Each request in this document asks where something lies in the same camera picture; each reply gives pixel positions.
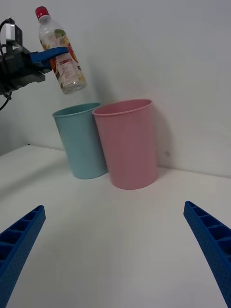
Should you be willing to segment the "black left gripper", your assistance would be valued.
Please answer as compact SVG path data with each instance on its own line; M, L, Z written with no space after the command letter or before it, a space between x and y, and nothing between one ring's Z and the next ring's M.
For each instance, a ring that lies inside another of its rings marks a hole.
M67 47L55 47L42 52L30 53L20 47L0 57L0 93L8 94L28 84L45 81L49 71L56 72L56 57L69 53Z

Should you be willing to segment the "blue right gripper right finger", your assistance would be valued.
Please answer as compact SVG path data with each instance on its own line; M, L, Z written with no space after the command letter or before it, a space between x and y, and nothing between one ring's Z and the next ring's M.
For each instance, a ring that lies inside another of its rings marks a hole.
M183 215L188 222L221 291L231 307L231 229L187 201Z

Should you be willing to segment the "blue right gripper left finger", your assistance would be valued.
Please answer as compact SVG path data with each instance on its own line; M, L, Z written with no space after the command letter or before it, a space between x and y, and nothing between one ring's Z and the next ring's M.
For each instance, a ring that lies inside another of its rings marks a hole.
M0 307L11 297L23 266L46 219L43 205L0 234Z

